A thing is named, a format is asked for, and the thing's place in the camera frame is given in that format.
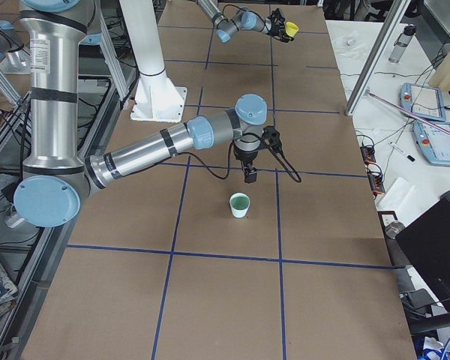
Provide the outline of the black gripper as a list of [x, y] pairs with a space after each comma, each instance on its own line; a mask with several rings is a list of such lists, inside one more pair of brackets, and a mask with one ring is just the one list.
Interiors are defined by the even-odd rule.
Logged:
[[293, 36], [289, 36], [285, 32], [285, 16], [282, 10], [273, 10], [268, 16], [270, 26], [268, 34], [274, 38], [280, 38], [280, 42], [294, 41]]
[[235, 159], [241, 162], [242, 167], [245, 167], [243, 169], [245, 183], [254, 183], [257, 180], [257, 169], [253, 166], [253, 162], [257, 158], [258, 153], [258, 148], [242, 150], [236, 144], [233, 145]]

